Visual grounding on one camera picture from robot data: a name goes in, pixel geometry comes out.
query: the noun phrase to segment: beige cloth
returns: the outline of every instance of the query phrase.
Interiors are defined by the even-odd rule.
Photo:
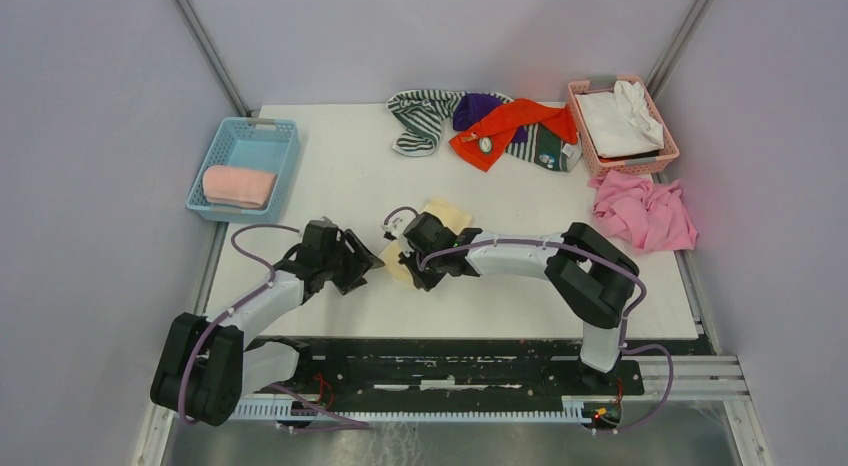
[[[424,206],[422,212],[427,212],[439,218],[442,224],[447,226],[454,234],[459,233],[463,229],[471,225],[473,219],[470,214],[457,208],[451,203],[442,198],[433,198]],[[380,259],[386,263],[386,271],[395,279],[413,286],[412,275],[406,266],[398,263],[398,255],[400,254],[400,246],[397,241],[392,241],[380,253]]]

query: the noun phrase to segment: white cloth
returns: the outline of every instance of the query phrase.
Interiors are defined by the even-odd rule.
[[[663,126],[648,113],[641,84],[617,81],[614,92],[580,94],[577,103],[598,156],[618,158],[663,148]]]

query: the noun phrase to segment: orange cloth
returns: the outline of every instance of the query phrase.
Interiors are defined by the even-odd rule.
[[[577,143],[577,126],[567,106],[549,108],[529,99],[516,99],[512,103],[498,106],[468,131],[454,136],[450,145],[462,159],[488,171],[506,151],[515,130],[536,123],[541,123],[566,143]],[[492,141],[492,150],[488,153],[480,150],[479,141],[482,138]]]

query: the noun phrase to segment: pink plastic basket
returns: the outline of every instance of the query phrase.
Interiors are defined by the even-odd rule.
[[[617,79],[627,81],[631,84],[639,83],[642,86],[645,85],[642,83],[639,76],[618,76]],[[671,138],[671,134],[668,132],[665,122],[662,120],[659,111],[657,111],[657,107],[654,105],[654,100],[651,99],[651,96],[646,92],[645,99],[648,101],[648,111],[651,113],[651,117],[663,125],[664,147],[660,151],[659,156],[655,156],[653,158],[626,159],[623,161],[602,163],[600,159],[598,159],[598,153],[595,151],[595,144],[592,142],[592,137],[586,129],[586,123],[583,121],[583,114],[580,112],[580,105],[577,104],[577,98],[575,95],[612,91],[612,88],[590,89],[590,83],[591,81],[589,80],[572,81],[568,83],[568,105],[571,107],[571,114],[574,116],[574,122],[577,124],[577,130],[580,132],[580,140],[583,143],[583,157],[585,158],[586,164],[589,166],[589,173],[592,176],[606,174],[608,171],[613,169],[621,171],[622,173],[630,174],[659,173],[676,157],[680,156],[680,150],[678,150],[677,145],[674,144],[674,139]]]

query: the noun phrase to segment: blue plastic basket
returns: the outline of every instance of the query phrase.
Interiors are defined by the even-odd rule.
[[[209,221],[276,223],[288,199],[299,156],[300,140],[294,121],[226,118],[221,122],[200,172],[197,173],[186,207]],[[206,201],[203,195],[203,173],[210,166],[218,164],[275,173],[277,179],[265,209],[241,209]]]

